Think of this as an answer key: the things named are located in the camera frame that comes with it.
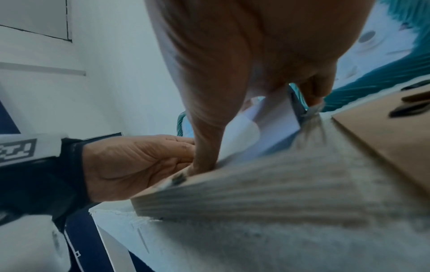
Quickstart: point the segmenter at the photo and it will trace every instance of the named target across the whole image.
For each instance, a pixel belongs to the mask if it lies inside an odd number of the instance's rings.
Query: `person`
[[[51,215],[63,231],[73,212],[90,203],[129,199],[194,158],[192,138],[118,136],[93,142],[47,137],[0,138],[0,237],[3,226],[25,215]]]

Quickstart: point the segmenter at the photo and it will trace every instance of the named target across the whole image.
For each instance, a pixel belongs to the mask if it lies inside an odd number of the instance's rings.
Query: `scissors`
[[[402,101],[405,104],[392,110],[388,114],[390,118],[418,115],[430,110],[430,91],[403,97]]]

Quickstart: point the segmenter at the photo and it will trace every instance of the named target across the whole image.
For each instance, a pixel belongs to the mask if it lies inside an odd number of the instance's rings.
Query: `gray panel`
[[[0,25],[67,39],[66,0],[0,0]]]

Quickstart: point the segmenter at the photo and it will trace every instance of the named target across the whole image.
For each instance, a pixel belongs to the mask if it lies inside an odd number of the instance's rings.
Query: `human hand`
[[[170,135],[112,137],[86,144],[82,164],[93,202],[129,199],[189,166],[194,140]]]
[[[213,169],[244,101],[295,83],[308,106],[333,87],[374,0],[146,0],[193,127],[188,175]]]

